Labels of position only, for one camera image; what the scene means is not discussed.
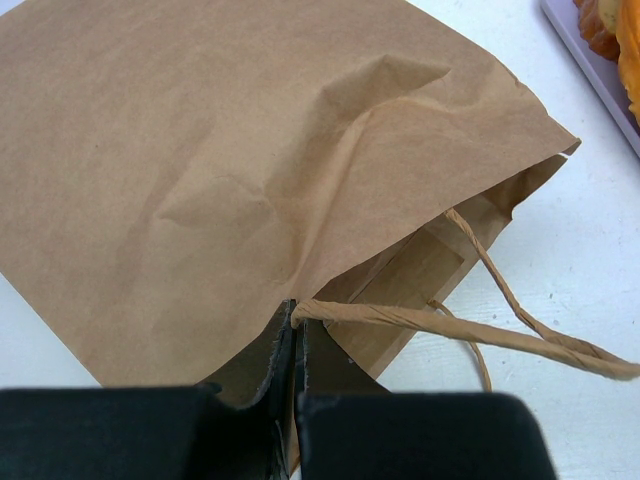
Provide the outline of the brown paper bag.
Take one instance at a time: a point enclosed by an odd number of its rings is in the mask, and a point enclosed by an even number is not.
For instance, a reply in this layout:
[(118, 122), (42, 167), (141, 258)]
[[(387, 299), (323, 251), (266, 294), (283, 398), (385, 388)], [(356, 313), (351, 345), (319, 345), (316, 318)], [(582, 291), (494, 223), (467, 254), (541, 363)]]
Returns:
[(25, 1), (1, 271), (105, 386), (193, 383), (331, 280), (579, 141), (405, 1)]

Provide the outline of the long orange bread loaf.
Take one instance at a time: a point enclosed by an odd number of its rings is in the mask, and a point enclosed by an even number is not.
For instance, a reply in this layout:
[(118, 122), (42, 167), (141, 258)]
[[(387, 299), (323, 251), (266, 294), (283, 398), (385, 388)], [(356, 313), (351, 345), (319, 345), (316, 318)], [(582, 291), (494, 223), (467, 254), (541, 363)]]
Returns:
[(622, 0), (616, 23), (620, 54), (618, 73), (630, 102), (629, 110), (639, 122), (639, 0)]

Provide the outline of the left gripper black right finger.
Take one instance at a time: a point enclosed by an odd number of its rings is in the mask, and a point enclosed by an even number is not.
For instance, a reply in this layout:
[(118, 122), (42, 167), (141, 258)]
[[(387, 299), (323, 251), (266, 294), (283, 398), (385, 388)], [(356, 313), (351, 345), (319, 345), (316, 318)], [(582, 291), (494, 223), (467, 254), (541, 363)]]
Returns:
[(553, 479), (539, 425), (497, 393), (391, 393), (317, 320), (297, 328), (305, 479)]

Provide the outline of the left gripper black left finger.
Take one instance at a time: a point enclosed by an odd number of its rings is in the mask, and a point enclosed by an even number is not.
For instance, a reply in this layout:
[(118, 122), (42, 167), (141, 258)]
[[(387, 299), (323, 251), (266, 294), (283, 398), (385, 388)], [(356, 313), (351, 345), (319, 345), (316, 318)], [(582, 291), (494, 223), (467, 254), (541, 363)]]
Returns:
[(2, 478), (289, 478), (292, 311), (194, 385), (2, 390)]

